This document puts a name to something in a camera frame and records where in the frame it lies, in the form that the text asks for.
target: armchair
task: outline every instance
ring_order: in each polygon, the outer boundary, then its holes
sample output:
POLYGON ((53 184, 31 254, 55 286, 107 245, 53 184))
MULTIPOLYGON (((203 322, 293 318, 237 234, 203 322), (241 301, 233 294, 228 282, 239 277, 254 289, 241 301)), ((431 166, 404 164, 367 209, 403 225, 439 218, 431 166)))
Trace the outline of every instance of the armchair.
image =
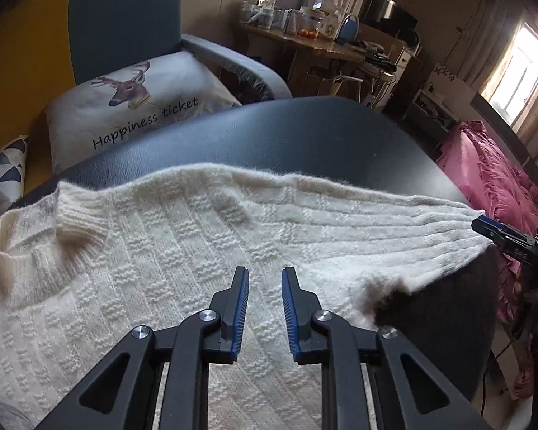
POLYGON ((26 0, 0 17, 0 147, 30 134, 26 190, 52 176, 43 108, 63 92, 145 59, 188 50, 253 87, 288 99, 271 69, 229 48, 181 35, 181 0, 26 0))

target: chair back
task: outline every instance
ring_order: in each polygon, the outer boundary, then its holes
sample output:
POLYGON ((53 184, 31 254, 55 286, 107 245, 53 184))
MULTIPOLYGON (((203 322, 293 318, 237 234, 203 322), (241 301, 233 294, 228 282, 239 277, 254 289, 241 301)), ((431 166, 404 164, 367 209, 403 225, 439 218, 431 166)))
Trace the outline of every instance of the chair back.
POLYGON ((0 17, 0 147, 97 76, 178 51, 181 0, 25 0, 0 17))
POLYGON ((349 14, 339 28, 337 39, 344 39, 352 42, 359 33, 359 19, 354 14, 349 14))

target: metal pivot screw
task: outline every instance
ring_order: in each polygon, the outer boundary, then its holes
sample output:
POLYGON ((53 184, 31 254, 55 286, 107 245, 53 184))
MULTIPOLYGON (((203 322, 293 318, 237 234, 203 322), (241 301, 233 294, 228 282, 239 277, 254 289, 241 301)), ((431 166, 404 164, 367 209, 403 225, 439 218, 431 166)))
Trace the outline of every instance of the metal pivot screw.
POLYGON ((379 332, 384 339, 396 338, 399 335, 395 327, 383 327, 379 332))
POLYGON ((331 314, 331 312, 329 312, 328 310, 318 310, 314 313, 314 316, 319 321, 328 321, 333 318, 333 314, 331 314))
POLYGON ((144 339, 149 333, 150 327, 146 327, 145 325, 140 325, 131 330, 132 336, 136 339, 144 339))
POLYGON ((217 317, 217 312, 211 309, 205 309, 199 313, 199 318, 203 321, 215 320, 216 317, 217 317))

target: window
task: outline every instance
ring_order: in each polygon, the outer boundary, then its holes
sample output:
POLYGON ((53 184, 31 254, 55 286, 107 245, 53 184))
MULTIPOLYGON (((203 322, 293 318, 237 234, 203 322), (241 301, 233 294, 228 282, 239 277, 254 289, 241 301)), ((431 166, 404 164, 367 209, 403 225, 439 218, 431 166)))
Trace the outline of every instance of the window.
POLYGON ((490 104, 512 126, 538 86, 538 38, 526 25, 514 41, 512 58, 490 104))

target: glass jar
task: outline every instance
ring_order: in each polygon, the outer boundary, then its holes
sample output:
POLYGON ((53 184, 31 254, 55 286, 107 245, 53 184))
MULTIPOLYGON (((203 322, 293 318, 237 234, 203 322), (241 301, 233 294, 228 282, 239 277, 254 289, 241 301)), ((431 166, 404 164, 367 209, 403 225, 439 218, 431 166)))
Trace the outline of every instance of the glass jar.
POLYGON ((244 1, 241 3, 241 9, 239 10, 239 22, 247 22, 251 19, 251 16, 253 15, 253 10, 255 8, 255 5, 253 3, 249 3, 249 1, 244 1))
POLYGON ((261 18, 259 19, 259 27, 261 29, 270 29, 273 22, 273 8, 262 8, 261 18))
POLYGON ((308 39, 316 39, 322 22, 323 18, 303 14, 297 35, 307 37, 308 39))
POLYGON ((285 34, 297 35, 299 27, 301 26, 302 17, 303 13, 298 9, 288 9, 287 19, 285 21, 285 34))
POLYGON ((273 22, 271 23, 271 28, 277 28, 277 29, 283 30, 286 14, 287 13, 285 9, 275 8, 275 12, 273 13, 273 22))

